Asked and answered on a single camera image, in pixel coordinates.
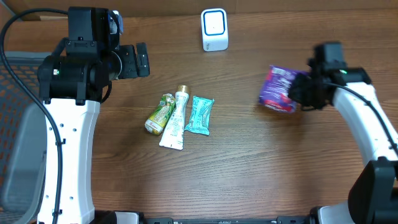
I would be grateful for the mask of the red floral pantyliner pack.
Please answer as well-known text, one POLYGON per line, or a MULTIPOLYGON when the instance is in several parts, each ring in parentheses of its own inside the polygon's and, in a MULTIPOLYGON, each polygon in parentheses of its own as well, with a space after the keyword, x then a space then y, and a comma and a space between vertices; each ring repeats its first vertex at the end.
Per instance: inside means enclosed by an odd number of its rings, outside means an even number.
POLYGON ((288 91, 297 75, 308 72, 271 65, 259 93, 259 104, 283 113, 294 113, 296 102, 288 97, 288 91))

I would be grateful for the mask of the white tube gold cap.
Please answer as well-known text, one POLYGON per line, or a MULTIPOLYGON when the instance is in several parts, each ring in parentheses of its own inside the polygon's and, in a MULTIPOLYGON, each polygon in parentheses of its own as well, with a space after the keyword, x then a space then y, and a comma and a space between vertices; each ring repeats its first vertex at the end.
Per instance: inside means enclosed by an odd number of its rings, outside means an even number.
POLYGON ((186 105, 189 97, 189 87, 186 85, 179 85, 175 93, 175 109, 164 129, 159 146, 179 151, 183 149, 186 105))

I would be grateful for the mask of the green wet wipes pack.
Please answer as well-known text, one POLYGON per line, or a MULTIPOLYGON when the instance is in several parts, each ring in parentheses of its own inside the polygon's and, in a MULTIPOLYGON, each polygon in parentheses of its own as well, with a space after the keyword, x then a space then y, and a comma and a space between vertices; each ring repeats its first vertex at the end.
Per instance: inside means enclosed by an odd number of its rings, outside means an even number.
POLYGON ((194 96, 190 119, 188 120, 185 130, 191 133, 209 136, 210 114, 214 102, 214 99, 210 100, 194 96))

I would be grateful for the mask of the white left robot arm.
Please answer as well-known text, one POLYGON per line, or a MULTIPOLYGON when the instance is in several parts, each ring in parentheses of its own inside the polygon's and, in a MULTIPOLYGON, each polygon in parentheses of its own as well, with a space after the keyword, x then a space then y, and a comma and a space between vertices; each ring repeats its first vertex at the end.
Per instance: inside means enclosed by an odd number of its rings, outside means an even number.
POLYGON ((39 223, 94 223, 91 194, 93 136, 113 80, 150 74, 145 43, 121 45, 118 11, 68 10, 68 37, 37 71, 47 110, 47 150, 39 223))

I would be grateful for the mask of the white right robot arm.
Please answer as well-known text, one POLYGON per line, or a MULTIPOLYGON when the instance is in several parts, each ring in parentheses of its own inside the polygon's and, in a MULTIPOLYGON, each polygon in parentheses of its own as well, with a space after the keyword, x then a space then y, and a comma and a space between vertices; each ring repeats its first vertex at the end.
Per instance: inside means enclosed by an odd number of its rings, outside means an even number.
POLYGON ((397 131, 381 108, 371 78, 349 68, 339 42, 316 45, 308 75, 297 75, 288 97, 303 111, 333 106, 346 121, 364 169, 345 202, 315 207, 306 223, 397 223, 397 131))

